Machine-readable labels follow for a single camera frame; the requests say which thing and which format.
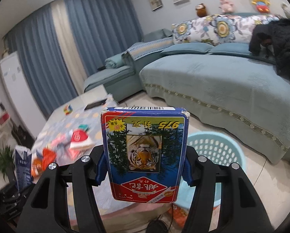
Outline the teal sofa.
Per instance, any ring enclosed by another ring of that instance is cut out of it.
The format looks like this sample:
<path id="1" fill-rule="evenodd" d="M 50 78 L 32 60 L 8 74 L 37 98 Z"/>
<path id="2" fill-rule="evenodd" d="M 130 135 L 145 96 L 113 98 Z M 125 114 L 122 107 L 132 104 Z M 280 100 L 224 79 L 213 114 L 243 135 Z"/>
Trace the teal sofa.
<path id="1" fill-rule="evenodd" d="M 223 128 L 271 163 L 290 161 L 290 75 L 279 75 L 273 48 L 256 58 L 161 52 L 175 45 L 159 30 L 121 52 L 124 66 L 102 68 L 83 89 L 103 85 L 116 100 L 141 90 Z"/>

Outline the floral long pillow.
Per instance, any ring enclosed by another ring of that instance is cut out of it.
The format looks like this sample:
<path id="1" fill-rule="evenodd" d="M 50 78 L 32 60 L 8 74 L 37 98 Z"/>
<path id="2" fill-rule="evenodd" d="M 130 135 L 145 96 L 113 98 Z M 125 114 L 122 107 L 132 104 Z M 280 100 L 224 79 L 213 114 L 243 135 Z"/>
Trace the floral long pillow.
<path id="1" fill-rule="evenodd" d="M 278 21 L 277 14 L 259 14 L 247 17 L 213 14 L 172 25 L 173 43 L 207 43 L 213 46 L 224 43 L 250 43 L 253 29 Z"/>

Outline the scale pattern tablecloth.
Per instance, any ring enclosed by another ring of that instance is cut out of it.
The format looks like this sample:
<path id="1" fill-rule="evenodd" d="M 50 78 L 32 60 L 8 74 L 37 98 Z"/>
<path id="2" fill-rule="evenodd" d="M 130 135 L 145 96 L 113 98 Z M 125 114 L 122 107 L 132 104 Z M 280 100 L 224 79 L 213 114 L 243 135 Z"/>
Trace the scale pattern tablecloth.
<path id="1" fill-rule="evenodd" d="M 118 105 L 110 96 L 104 97 L 103 99 L 105 98 L 107 101 L 104 105 L 90 110 L 84 111 L 85 107 L 90 104 L 89 102 L 74 99 L 70 103 L 67 103 L 67 105 L 71 105 L 73 108 L 71 114 L 65 115 L 63 107 L 59 107 L 53 111 L 44 128 L 37 136 L 32 148 L 32 160 L 36 157 L 37 151 L 41 152 L 42 149 L 47 147 L 47 145 L 58 135 L 68 133 L 69 131 L 73 132 L 75 129 L 78 129 L 81 124 L 89 126 L 87 134 L 95 142 L 94 147 L 102 145 L 102 130 L 100 123 L 101 111 L 106 107 L 116 107 Z M 70 149 L 69 145 L 64 154 L 56 155 L 55 163 L 59 166 L 69 165 L 76 162 L 82 156 L 89 155 L 93 148 L 87 150 L 73 150 Z M 124 216 L 128 216 L 131 209 L 135 206 L 133 203 L 116 201 L 111 195 L 108 179 L 103 181 L 100 186 L 95 187 L 93 191 L 102 221 L 108 231 L 111 231 L 112 227 L 118 227 L 122 224 Z"/>

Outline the folded teal blanket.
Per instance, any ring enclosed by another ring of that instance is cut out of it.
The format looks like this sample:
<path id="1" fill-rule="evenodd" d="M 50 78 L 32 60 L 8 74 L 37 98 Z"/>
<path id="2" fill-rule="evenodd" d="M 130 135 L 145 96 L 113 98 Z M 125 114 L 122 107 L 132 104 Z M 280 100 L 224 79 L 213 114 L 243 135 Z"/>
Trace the folded teal blanket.
<path id="1" fill-rule="evenodd" d="M 124 61 L 122 60 L 122 53 L 116 54 L 105 60 L 105 67 L 107 69 L 116 69 L 124 66 Z"/>

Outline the teal small cup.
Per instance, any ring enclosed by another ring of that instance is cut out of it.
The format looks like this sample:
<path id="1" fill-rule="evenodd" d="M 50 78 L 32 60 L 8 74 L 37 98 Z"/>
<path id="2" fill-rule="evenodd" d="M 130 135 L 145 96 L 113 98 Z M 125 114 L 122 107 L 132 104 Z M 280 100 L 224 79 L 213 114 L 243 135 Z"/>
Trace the teal small cup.
<path id="1" fill-rule="evenodd" d="M 83 131 L 88 131 L 89 130 L 89 126 L 86 124 L 81 124 L 78 129 L 81 129 Z"/>

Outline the red white paper cup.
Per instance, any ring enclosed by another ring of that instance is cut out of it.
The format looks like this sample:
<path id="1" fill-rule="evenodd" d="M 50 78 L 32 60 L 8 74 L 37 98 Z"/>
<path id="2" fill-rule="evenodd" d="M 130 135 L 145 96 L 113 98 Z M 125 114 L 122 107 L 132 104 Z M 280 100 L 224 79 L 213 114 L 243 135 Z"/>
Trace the red white paper cup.
<path id="1" fill-rule="evenodd" d="M 83 129 L 75 129 L 70 142 L 70 149 L 87 150 L 93 148 L 95 142 L 89 137 Z"/>

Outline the light blue plastic basket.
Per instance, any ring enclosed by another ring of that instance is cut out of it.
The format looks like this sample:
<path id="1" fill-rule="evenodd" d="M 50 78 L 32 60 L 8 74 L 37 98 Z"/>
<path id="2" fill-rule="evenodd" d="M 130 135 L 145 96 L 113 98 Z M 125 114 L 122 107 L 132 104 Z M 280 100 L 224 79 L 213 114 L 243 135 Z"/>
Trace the light blue plastic basket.
<path id="1" fill-rule="evenodd" d="M 229 166 L 237 163 L 243 171 L 246 171 L 246 157 L 242 149 L 234 139 L 227 135 L 214 131 L 199 131 L 188 136 L 187 145 L 193 147 L 198 155 L 208 158 L 215 164 Z M 189 209 L 194 192 L 195 188 L 190 187 L 181 179 L 175 204 Z"/>

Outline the orange plastic bag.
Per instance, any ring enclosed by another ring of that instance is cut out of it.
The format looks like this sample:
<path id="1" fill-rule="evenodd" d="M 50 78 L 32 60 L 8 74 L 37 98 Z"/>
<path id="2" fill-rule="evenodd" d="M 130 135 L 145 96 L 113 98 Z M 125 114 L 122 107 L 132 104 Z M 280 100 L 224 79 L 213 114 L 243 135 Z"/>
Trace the orange plastic bag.
<path id="1" fill-rule="evenodd" d="M 56 152 L 45 147 L 41 152 L 36 152 L 36 157 L 31 163 L 31 174 L 33 178 L 39 177 L 49 164 L 56 160 Z"/>

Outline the green potted plant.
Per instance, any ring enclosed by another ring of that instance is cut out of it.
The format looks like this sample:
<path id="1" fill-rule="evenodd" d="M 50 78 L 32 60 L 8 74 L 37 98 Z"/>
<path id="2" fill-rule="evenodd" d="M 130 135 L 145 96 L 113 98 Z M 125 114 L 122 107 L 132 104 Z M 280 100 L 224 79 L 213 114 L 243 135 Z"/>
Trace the green potted plant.
<path id="1" fill-rule="evenodd" d="M 3 179 L 7 177 L 9 183 L 14 183 L 16 181 L 14 170 L 14 150 L 10 145 L 5 145 L 0 149 L 0 173 Z"/>

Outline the orange cardboard box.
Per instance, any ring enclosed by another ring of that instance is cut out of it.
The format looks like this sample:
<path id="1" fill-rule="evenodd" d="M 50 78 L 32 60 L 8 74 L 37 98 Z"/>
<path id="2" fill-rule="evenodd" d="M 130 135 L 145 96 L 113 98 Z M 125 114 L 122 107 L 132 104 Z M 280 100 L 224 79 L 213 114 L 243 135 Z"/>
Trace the orange cardboard box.
<path id="1" fill-rule="evenodd" d="M 177 205 L 173 205 L 168 210 L 168 213 L 180 228 L 184 227 L 186 219 L 188 217 L 188 213 L 189 213 L 187 209 L 181 208 Z"/>

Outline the white blue carton box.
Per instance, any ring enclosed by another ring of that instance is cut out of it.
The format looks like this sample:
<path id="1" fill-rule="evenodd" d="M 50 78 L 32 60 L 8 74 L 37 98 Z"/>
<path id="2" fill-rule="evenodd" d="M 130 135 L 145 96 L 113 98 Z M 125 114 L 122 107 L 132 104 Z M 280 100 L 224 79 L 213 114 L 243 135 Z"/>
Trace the white blue carton box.
<path id="1" fill-rule="evenodd" d="M 31 150 L 24 146 L 16 145 L 15 170 L 17 178 L 17 188 L 19 191 L 23 191 L 25 188 L 31 185 L 32 182 L 31 162 L 32 162 Z"/>

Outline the white teddy bear plush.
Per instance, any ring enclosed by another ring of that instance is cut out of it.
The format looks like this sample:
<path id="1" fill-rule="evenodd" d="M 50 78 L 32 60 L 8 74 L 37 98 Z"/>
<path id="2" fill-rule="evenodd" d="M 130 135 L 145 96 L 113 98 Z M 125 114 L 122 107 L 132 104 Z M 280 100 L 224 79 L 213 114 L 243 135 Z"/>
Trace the white teddy bear plush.
<path id="1" fill-rule="evenodd" d="M 281 3 L 281 8 L 285 14 L 286 18 L 290 18 L 290 6 L 288 6 L 286 3 Z"/>

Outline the black smartphone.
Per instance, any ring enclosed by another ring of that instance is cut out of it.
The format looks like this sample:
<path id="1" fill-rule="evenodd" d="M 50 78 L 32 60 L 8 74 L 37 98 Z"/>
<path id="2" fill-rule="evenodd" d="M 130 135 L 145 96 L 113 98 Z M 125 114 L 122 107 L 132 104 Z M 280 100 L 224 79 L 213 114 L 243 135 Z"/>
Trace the black smartphone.
<path id="1" fill-rule="evenodd" d="M 100 101 L 98 101 L 98 102 L 90 103 L 90 104 L 88 104 L 88 105 L 85 107 L 84 111 L 86 111 L 86 110 L 90 110 L 90 109 L 92 109 L 92 108 L 96 108 L 96 107 L 99 107 L 99 106 L 102 106 L 102 105 L 104 105 L 104 104 L 106 103 L 106 101 L 107 101 L 107 99 L 105 98 L 105 99 L 102 99 L 102 100 L 100 100 Z"/>

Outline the blue curtain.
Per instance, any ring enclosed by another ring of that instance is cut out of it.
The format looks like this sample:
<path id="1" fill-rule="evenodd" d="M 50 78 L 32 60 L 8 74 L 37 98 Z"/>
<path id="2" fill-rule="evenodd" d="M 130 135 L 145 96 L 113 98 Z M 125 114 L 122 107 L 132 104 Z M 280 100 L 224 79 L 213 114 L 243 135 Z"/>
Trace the blue curtain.
<path id="1" fill-rule="evenodd" d="M 104 61 L 142 38 L 131 0 L 56 0 L 6 35 L 44 116 L 80 95 Z"/>

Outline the blue tiger playing card box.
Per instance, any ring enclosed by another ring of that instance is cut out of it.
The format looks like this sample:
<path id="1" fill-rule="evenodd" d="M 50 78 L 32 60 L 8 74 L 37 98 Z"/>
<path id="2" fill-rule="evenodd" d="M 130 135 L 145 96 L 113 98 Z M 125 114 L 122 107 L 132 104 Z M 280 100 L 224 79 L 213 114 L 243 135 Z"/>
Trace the blue tiger playing card box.
<path id="1" fill-rule="evenodd" d="M 109 107 L 101 113 L 113 198 L 173 203 L 184 168 L 190 114 L 174 107 Z"/>

